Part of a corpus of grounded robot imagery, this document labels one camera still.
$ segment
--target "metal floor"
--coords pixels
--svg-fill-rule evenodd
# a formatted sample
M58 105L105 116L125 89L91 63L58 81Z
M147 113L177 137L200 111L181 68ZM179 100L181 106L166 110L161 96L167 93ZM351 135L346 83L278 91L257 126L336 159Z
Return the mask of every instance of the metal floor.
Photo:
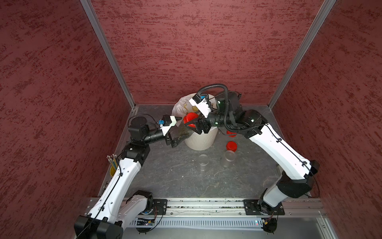
M159 120L164 114L171 114L172 108L172 105L140 105L138 114L150 114ZM268 106L244 106L243 109L259 111L280 133ZM226 151L228 141L238 145L237 160L232 168L225 169L219 159ZM278 178L276 162L262 148L239 134L230 138L218 132L213 146L204 151L192 150L185 143L171 148L164 141L151 144L150 149L143 167L129 187L127 197L141 189L152 192L156 198L259 198ZM201 154L210 157L211 166L205 173L200 173L196 166L196 159Z

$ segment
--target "black cable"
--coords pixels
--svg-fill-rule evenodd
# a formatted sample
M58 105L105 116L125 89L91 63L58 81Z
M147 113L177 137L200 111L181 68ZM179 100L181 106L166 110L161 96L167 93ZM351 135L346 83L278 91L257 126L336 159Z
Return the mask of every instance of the black cable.
M200 96L204 96L206 98L208 108L210 108L212 111L215 111L215 112L218 111L218 109L215 109L212 107L212 103L210 102L210 98L209 98L210 96L208 94L200 94Z
M112 193L113 189L115 188L115 186L117 185L118 181L119 181L119 178L122 176L122 173L120 173L119 177L117 178L117 181L115 182L112 190L110 191L109 195L106 197L106 200L104 201L104 203L102 204L100 210L98 211L97 215L94 217L94 219L78 234L78 236L76 237L76 239L94 222L94 220L98 217L99 213L101 212L101 210L104 210L104 205L106 204L107 202L107 199L109 198L110 194Z
M278 221L278 215L280 214L280 208L278 208L278 210L277 210L277 218L276 218L276 223L277 223L277 221Z
M225 136L229 136L228 134L223 133L223 131L220 129L220 127L217 127L217 129Z
M223 118L223 122L224 122L224 127L232 132L232 133L241 133L241 132L247 132L247 131L250 131L252 130L253 128L252 127L248 127L248 128L241 128L241 129L234 129L234 128L231 128L229 125L228 125L228 114L229 114L229 110L230 110L230 102L229 102L229 99L228 99L228 88L227 86L225 86L224 84L212 84L212 85L208 85L208 86L205 86L205 87L202 87L200 88L198 91L197 91L197 95L200 97L201 94L208 90L208 89L212 89L212 88L223 88L224 89L224 99L225 99L225 110L224 110L224 118Z
M152 228L150 228L150 229L147 229L147 230L145 230L145 231L139 231L139 233L141 233L141 232L147 233L147 232L149 232L149 231L152 231L154 228L156 228L156 227L160 224L160 221L161 221L162 218L163 218L163 214L165 214L165 210L164 210L164 208L163 208L162 206L160 206L160 207L162 208L162 216L160 217L159 222L158 222L154 227L152 227Z
M238 96L239 96L239 92L237 92L237 91L228 91L228 92L235 92L235 93L237 93L238 94ZM219 95L222 95L222 94L224 94L224 93L220 93L220 94L218 94L218 95L216 95L216 96L214 96L214 97L212 97L211 99L213 99L213 98L215 98L215 97L218 97Z
M118 167L120 168L120 177L123 175L123 173L122 173L122 168L121 168L121 165L119 164L119 160L118 160L118 157L115 159L116 161L117 161L117 164L118 164Z
M155 121L154 117L152 117L152 116L149 115L149 114L137 114L137 115L132 116L132 117L129 119L129 121L127 122L127 126L130 127L130 121L131 121L133 118L138 117L138 116L141 116L141 115L147 115L147 116L150 116L150 117L152 118L152 120L154 120L154 123L158 124L158 123Z
M125 151L125 149L127 148L127 141L126 141L126 145L123 147L122 149L122 152L117 156L117 159L123 154L123 152Z

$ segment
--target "red object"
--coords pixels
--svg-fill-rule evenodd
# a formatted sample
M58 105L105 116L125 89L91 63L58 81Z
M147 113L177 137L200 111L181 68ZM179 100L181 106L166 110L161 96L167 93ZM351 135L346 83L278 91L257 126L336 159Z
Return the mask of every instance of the red object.
M228 137L231 137L231 138L236 137L236 135L237 135L237 133L232 133L228 130L227 130L227 134L229 135Z
M199 115L197 115L197 113L194 113L194 112L191 112L191 113L188 113L184 118L183 118L183 123L187 123L193 119L196 119L198 118Z
M238 149L238 145L234 141L229 141L225 147L227 150L232 150L234 152Z

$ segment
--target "white plastic casing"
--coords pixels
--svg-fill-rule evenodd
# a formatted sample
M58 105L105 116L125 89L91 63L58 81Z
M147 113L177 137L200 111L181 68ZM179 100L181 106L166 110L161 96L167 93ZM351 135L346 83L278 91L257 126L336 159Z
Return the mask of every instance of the white plastic casing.
M175 116L171 115L170 118L171 118L171 124L169 126L160 125L160 129L162 130L163 136L165 136L166 133L170 130L170 128L176 124Z
M192 106L196 106L198 110L204 115L204 117L208 117L208 114L211 112L211 109L208 107L207 100L204 98L199 104L195 102L193 98L188 100Z
M126 195L127 189L129 188L135 175L141 169L141 164L139 162L134 162L133 159L129 158L120 160L120 166L122 168L123 175L119 178L121 168L118 167L101 198L90 210L89 213L91 213L91 218L94 218L99 212L97 216L97 219L99 220L102 220L104 217L107 217L107 221L110 223L114 223L117 220L118 211L120 209L123 198ZM104 209L103 211L100 211L100 208L105 200L106 203L104 205Z
M290 179L305 179L304 176L309 174L309 170L311 168L310 161L297 153L284 140L281 141L282 144L281 142L277 142L277 139L272 135L272 133L277 138L281 137L276 133L270 124L267 124L267 126L263 126L261 129L261 135L256 134L249 139L264 149L265 152L267 152L282 167L282 169L284 169Z

